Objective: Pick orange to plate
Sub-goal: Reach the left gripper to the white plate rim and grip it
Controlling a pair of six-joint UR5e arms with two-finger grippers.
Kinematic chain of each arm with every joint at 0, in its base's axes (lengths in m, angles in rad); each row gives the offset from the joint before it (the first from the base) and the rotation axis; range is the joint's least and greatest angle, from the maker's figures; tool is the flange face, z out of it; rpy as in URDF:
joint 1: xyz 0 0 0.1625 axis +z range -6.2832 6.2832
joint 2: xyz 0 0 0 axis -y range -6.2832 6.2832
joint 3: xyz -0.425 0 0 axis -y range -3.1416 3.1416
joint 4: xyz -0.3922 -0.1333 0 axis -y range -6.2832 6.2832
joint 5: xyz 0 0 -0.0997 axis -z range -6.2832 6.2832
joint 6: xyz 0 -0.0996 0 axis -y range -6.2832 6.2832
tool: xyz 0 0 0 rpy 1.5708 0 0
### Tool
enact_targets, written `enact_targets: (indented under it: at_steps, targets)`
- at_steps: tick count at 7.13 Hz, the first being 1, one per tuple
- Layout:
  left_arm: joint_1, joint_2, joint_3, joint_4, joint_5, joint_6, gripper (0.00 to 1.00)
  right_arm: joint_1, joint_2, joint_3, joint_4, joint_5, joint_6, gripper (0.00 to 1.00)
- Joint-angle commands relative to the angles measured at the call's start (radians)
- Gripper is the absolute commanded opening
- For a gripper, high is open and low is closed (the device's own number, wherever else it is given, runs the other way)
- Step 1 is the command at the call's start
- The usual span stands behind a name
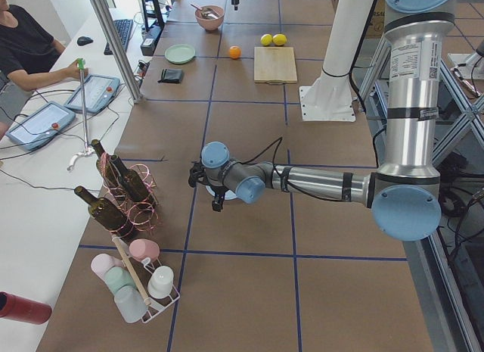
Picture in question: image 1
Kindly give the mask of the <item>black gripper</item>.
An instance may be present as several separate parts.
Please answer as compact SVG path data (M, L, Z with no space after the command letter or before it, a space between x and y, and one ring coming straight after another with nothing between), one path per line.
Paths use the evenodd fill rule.
M225 193L228 189L225 186L212 185L211 189L214 191L214 201L212 201L212 209L214 211L223 210L223 201L225 200Z

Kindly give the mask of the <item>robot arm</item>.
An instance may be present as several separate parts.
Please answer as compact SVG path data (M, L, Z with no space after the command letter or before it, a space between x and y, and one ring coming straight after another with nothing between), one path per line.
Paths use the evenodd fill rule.
M383 41L390 46L386 150L366 176L307 167L240 161L210 142L189 173L189 185L213 190L212 207L226 192L252 204L270 188L322 201L358 202L378 227L401 241L434 233L442 211L440 175L432 151L438 117L442 40L455 23L456 0L385 0ZM302 118L340 121L352 115L350 80L377 0L339 0L320 76L299 90Z

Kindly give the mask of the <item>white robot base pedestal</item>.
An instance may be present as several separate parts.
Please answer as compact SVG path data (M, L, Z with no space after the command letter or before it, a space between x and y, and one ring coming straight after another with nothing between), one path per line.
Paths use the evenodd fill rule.
M299 88L302 120L353 122L350 73L376 0L338 0L321 75Z

